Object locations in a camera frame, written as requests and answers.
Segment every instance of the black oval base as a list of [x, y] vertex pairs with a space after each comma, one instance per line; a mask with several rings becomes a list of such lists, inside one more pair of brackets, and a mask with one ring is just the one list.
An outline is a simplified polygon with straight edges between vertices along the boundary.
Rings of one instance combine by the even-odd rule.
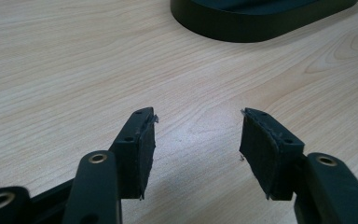
[[269, 40], [352, 7], [357, 0], [171, 0], [173, 16], [212, 39]]

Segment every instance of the wood grain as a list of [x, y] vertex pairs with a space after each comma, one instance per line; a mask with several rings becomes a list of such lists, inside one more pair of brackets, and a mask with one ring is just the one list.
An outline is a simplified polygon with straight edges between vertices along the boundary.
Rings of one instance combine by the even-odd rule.
[[358, 3], [235, 44], [188, 31], [169, 1], [0, 0], [0, 187], [36, 195], [72, 178], [145, 106], [160, 117], [155, 161], [125, 223], [296, 223], [240, 161], [240, 110], [270, 113], [358, 177]]

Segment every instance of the wooden table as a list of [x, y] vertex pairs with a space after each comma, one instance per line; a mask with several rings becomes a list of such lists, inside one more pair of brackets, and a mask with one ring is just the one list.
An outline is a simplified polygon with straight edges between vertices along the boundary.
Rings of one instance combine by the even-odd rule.
[[0, 187], [43, 192], [153, 106], [145, 200], [124, 223], [296, 223], [240, 160], [245, 107], [270, 113], [358, 177], [358, 3], [270, 41], [180, 25], [168, 0], [0, 0]]

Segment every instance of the light wood grain surface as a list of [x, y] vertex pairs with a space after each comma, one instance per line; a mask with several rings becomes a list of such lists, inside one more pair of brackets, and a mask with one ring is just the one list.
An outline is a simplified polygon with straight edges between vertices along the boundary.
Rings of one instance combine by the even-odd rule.
[[35, 196], [108, 149], [153, 106], [145, 200], [124, 223], [296, 223], [240, 161], [242, 115], [264, 110], [358, 177], [358, 3], [270, 41], [181, 26], [168, 0], [0, 0], [0, 187]]

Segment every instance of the black plastic part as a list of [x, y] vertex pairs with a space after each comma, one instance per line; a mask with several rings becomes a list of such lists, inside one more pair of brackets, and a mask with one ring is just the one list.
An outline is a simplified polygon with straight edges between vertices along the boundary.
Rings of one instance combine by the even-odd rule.
[[0, 224], [28, 223], [32, 218], [31, 199], [22, 187], [0, 189]]
[[310, 153], [305, 173], [321, 223], [358, 223], [358, 180], [343, 161]]
[[313, 200], [308, 201], [302, 197], [296, 197], [295, 213], [298, 224], [317, 224], [321, 222], [321, 216]]
[[121, 223], [115, 155], [91, 152], [79, 163], [62, 224]]
[[73, 179], [32, 198], [33, 224], [61, 223]]
[[171, 0], [187, 29], [229, 42], [260, 42], [335, 14], [357, 0]]
[[132, 113], [109, 148], [117, 158], [117, 182], [121, 199], [145, 197], [156, 147], [153, 107]]
[[263, 111], [245, 108], [242, 114], [240, 152], [267, 198], [290, 201], [293, 164], [301, 161], [304, 143]]

